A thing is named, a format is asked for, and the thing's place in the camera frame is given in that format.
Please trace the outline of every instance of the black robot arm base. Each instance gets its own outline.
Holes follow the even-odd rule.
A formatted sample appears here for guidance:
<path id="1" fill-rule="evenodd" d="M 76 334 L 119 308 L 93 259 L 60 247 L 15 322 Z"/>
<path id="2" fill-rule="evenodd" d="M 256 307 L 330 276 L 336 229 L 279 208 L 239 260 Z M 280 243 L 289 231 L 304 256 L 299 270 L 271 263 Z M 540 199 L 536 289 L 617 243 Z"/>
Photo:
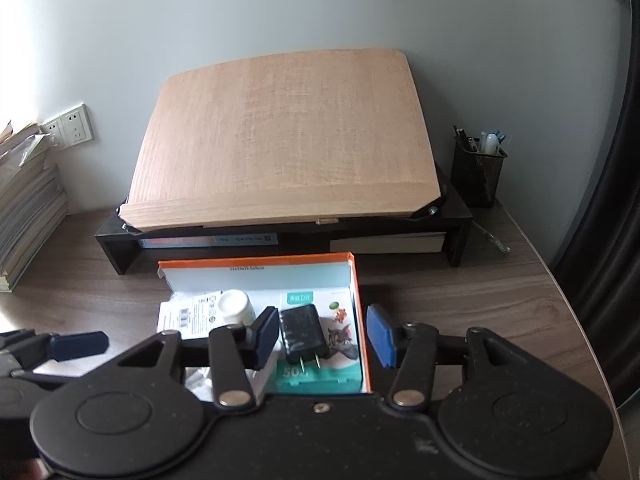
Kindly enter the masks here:
<path id="1" fill-rule="evenodd" d="M 383 365 L 399 369 L 388 394 L 267 395 L 258 405 L 244 368 L 273 347 L 275 309 L 260 322 L 205 340 L 158 334 L 59 387 L 31 415 L 38 453 L 74 479 L 577 480 L 609 443 L 606 405 L 517 346 L 483 328 L 452 337 L 400 326 L 379 306 L 367 333 Z M 182 368 L 204 364 L 212 403 L 182 386 Z M 434 370 L 446 364 L 464 378 L 434 402 Z"/>
<path id="2" fill-rule="evenodd" d="M 46 361 L 68 361 L 101 354 L 109 347 L 104 332 L 36 334 L 31 328 L 0 333 L 0 458 L 38 455 L 29 420 L 34 407 L 51 390 L 74 380 L 34 373 Z"/>

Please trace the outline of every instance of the white wall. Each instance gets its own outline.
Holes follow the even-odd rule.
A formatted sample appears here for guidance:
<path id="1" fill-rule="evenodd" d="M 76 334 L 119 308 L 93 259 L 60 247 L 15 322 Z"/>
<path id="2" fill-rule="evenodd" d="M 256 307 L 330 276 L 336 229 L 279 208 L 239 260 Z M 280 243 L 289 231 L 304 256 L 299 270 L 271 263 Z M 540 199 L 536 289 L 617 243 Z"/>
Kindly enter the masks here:
<path id="1" fill-rule="evenodd" d="M 0 108 L 46 120 L 88 105 L 96 140 L 56 157 L 74 208 L 89 210 L 126 196 L 171 74 L 274 52 L 399 48 L 446 171 L 453 122 L 512 136 L 498 195 L 550 259 L 618 114 L 629 19 L 614 0 L 0 0 Z"/>

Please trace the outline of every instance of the product label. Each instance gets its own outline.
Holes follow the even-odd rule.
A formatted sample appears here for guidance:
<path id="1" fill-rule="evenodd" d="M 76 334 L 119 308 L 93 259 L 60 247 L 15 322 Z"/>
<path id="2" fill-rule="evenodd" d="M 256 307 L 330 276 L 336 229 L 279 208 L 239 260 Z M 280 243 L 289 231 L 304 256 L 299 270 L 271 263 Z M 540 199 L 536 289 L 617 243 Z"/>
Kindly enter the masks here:
<path id="1" fill-rule="evenodd" d="M 219 292 L 196 296 L 179 301 L 165 301 L 160 304 L 158 332 L 179 330 L 183 339 L 207 337 L 214 328 L 224 325 L 218 319 L 216 302 Z"/>
<path id="2" fill-rule="evenodd" d="M 314 302 L 313 292 L 288 292 L 287 304 L 290 305 L 306 305 Z"/>
<path id="3" fill-rule="evenodd" d="M 186 249 L 194 247 L 237 247 L 252 245 L 277 245 L 276 233 L 216 236 L 180 236 L 171 238 L 144 238 L 143 249 Z"/>

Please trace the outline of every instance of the book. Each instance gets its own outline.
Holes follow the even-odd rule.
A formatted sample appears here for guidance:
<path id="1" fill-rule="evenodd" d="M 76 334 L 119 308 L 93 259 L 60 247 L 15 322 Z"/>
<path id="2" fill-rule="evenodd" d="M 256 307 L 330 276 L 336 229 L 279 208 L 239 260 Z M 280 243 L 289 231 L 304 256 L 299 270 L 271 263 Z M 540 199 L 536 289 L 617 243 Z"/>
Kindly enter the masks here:
<path id="1" fill-rule="evenodd" d="M 32 135 L 39 135 L 42 132 L 40 131 L 40 127 L 36 123 L 29 123 L 23 129 L 21 129 L 17 133 L 11 134 L 5 140 L 0 142 L 0 156 L 3 156 L 5 153 L 14 149 L 20 143 L 24 142 L 26 139 L 31 137 Z"/>
<path id="2" fill-rule="evenodd" d="M 332 253 L 394 254 L 439 253 L 444 243 L 443 232 L 401 235 L 363 236 L 332 240 Z"/>
<path id="3" fill-rule="evenodd" d="M 13 132 L 14 128 L 11 126 L 11 121 L 9 121 L 7 126 L 4 127 L 4 130 L 2 130 L 2 133 L 0 133 L 0 144 L 5 142 L 5 140 L 7 140 Z"/>
<path id="4" fill-rule="evenodd" d="M 68 211 L 58 168 L 46 167 L 48 147 L 35 123 L 0 142 L 0 292 L 14 290 Z"/>
<path id="5" fill-rule="evenodd" d="M 28 229 L 14 247 L 10 257 L 2 264 L 0 292 L 12 292 L 44 242 L 62 222 L 67 211 L 68 198 L 62 193 L 46 208 L 38 222 Z"/>

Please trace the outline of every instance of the green label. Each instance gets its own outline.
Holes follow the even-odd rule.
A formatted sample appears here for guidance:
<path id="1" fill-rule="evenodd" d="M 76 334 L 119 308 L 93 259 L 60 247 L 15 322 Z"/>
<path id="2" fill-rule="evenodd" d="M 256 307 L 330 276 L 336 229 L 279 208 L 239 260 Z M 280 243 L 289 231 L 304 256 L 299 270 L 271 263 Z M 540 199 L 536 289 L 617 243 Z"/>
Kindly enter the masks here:
<path id="1" fill-rule="evenodd" d="M 287 304 L 306 305 L 313 302 L 313 292 L 287 292 Z"/>

